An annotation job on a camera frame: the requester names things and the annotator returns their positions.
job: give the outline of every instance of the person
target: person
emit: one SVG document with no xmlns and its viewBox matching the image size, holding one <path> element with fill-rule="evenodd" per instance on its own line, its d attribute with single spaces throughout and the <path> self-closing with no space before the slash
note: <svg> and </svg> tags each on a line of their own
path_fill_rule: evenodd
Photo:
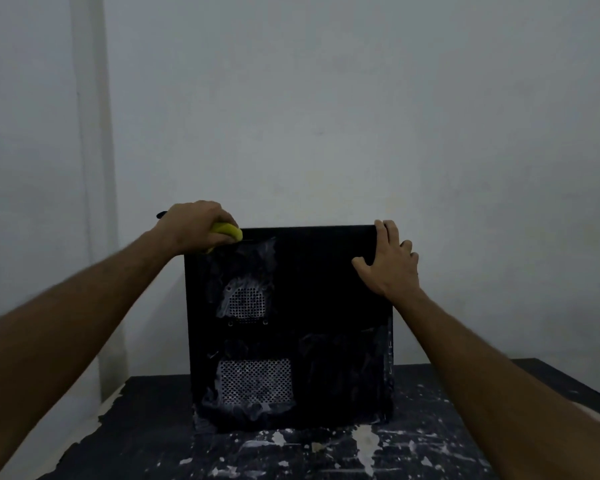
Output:
<svg viewBox="0 0 600 480">
<path fill-rule="evenodd" d="M 0 317 L 0 469 L 96 357 L 170 259 L 233 240 L 220 204 L 176 204 L 125 249 Z M 600 479 L 600 425 L 515 366 L 420 288 L 418 255 L 376 221 L 373 264 L 352 265 L 416 336 L 464 424 L 503 479 Z"/>
</svg>

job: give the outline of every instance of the table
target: table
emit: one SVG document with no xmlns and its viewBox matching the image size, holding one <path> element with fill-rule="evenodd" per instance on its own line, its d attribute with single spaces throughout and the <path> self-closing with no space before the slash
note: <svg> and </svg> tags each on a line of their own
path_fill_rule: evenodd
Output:
<svg viewBox="0 0 600 480">
<path fill-rule="evenodd" d="M 600 394 L 537 359 L 514 361 L 600 414 Z M 56 479 L 495 479 L 430 364 L 394 367 L 388 424 L 194 435 L 189 376 L 131 377 Z"/>
</svg>

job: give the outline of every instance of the left hand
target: left hand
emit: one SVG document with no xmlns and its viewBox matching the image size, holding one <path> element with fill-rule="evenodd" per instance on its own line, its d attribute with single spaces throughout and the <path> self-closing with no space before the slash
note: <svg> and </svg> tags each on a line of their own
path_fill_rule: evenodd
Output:
<svg viewBox="0 0 600 480">
<path fill-rule="evenodd" d="M 225 234 L 211 232 L 211 226 L 216 222 L 238 227 L 231 214 L 218 202 L 177 203 L 158 221 L 152 232 L 160 234 L 174 256 L 197 253 L 235 242 Z"/>
</svg>

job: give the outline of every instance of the yellow cloth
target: yellow cloth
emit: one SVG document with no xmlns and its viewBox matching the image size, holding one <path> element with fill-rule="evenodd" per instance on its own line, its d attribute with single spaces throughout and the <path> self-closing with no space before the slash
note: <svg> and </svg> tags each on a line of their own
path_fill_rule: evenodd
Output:
<svg viewBox="0 0 600 480">
<path fill-rule="evenodd" d="M 225 234 L 229 237 L 234 238 L 236 242 L 240 242 L 242 240 L 242 229 L 238 229 L 238 227 L 233 224 L 228 224 L 226 222 L 216 222 L 211 226 L 211 232 L 216 232 L 218 234 Z M 210 253 L 214 249 L 211 248 L 207 251 Z"/>
</svg>

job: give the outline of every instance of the ventilation grille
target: ventilation grille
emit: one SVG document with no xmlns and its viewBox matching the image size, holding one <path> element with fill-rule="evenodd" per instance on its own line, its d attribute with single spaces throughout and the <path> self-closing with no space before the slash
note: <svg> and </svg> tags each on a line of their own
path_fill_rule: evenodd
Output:
<svg viewBox="0 0 600 480">
<path fill-rule="evenodd" d="M 238 288 L 229 297 L 229 315 L 240 322 L 256 322 L 266 311 L 267 300 L 258 288 Z"/>
<path fill-rule="evenodd" d="M 222 360 L 218 369 L 223 404 L 288 403 L 294 398 L 289 359 Z"/>
</svg>

